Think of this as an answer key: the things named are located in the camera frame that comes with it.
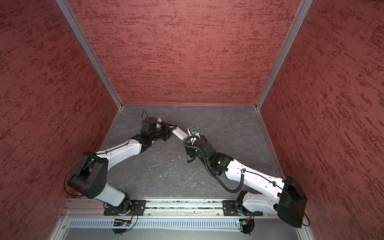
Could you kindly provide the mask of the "white remote with batteries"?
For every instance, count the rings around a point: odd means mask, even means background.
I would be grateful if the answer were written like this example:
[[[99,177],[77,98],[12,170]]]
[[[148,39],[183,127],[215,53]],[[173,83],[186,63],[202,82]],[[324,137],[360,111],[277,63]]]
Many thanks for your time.
[[[179,138],[182,141],[189,137],[189,135],[187,133],[185,133],[179,127],[172,128],[171,132],[172,132],[172,134],[174,134],[177,138]]]

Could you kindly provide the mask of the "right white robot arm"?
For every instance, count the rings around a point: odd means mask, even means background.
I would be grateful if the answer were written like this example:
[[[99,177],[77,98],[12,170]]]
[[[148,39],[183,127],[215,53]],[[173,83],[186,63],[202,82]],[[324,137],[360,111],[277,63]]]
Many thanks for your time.
[[[308,198],[299,182],[269,176],[245,166],[226,154],[217,152],[204,136],[189,136],[183,146],[193,162],[199,159],[209,175],[227,192],[238,193],[242,210],[271,212],[286,224],[310,226],[305,213]]]

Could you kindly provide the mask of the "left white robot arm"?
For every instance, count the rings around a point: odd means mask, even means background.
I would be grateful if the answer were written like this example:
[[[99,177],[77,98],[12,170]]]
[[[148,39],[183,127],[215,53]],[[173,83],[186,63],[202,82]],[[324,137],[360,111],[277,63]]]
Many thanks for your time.
[[[168,140],[175,124],[147,117],[142,121],[141,132],[126,142],[96,153],[87,151],[70,168],[64,186],[77,191],[88,199],[97,199],[111,207],[118,215],[125,216],[132,210],[128,194],[107,183],[109,170],[130,157],[145,152],[155,141]]]

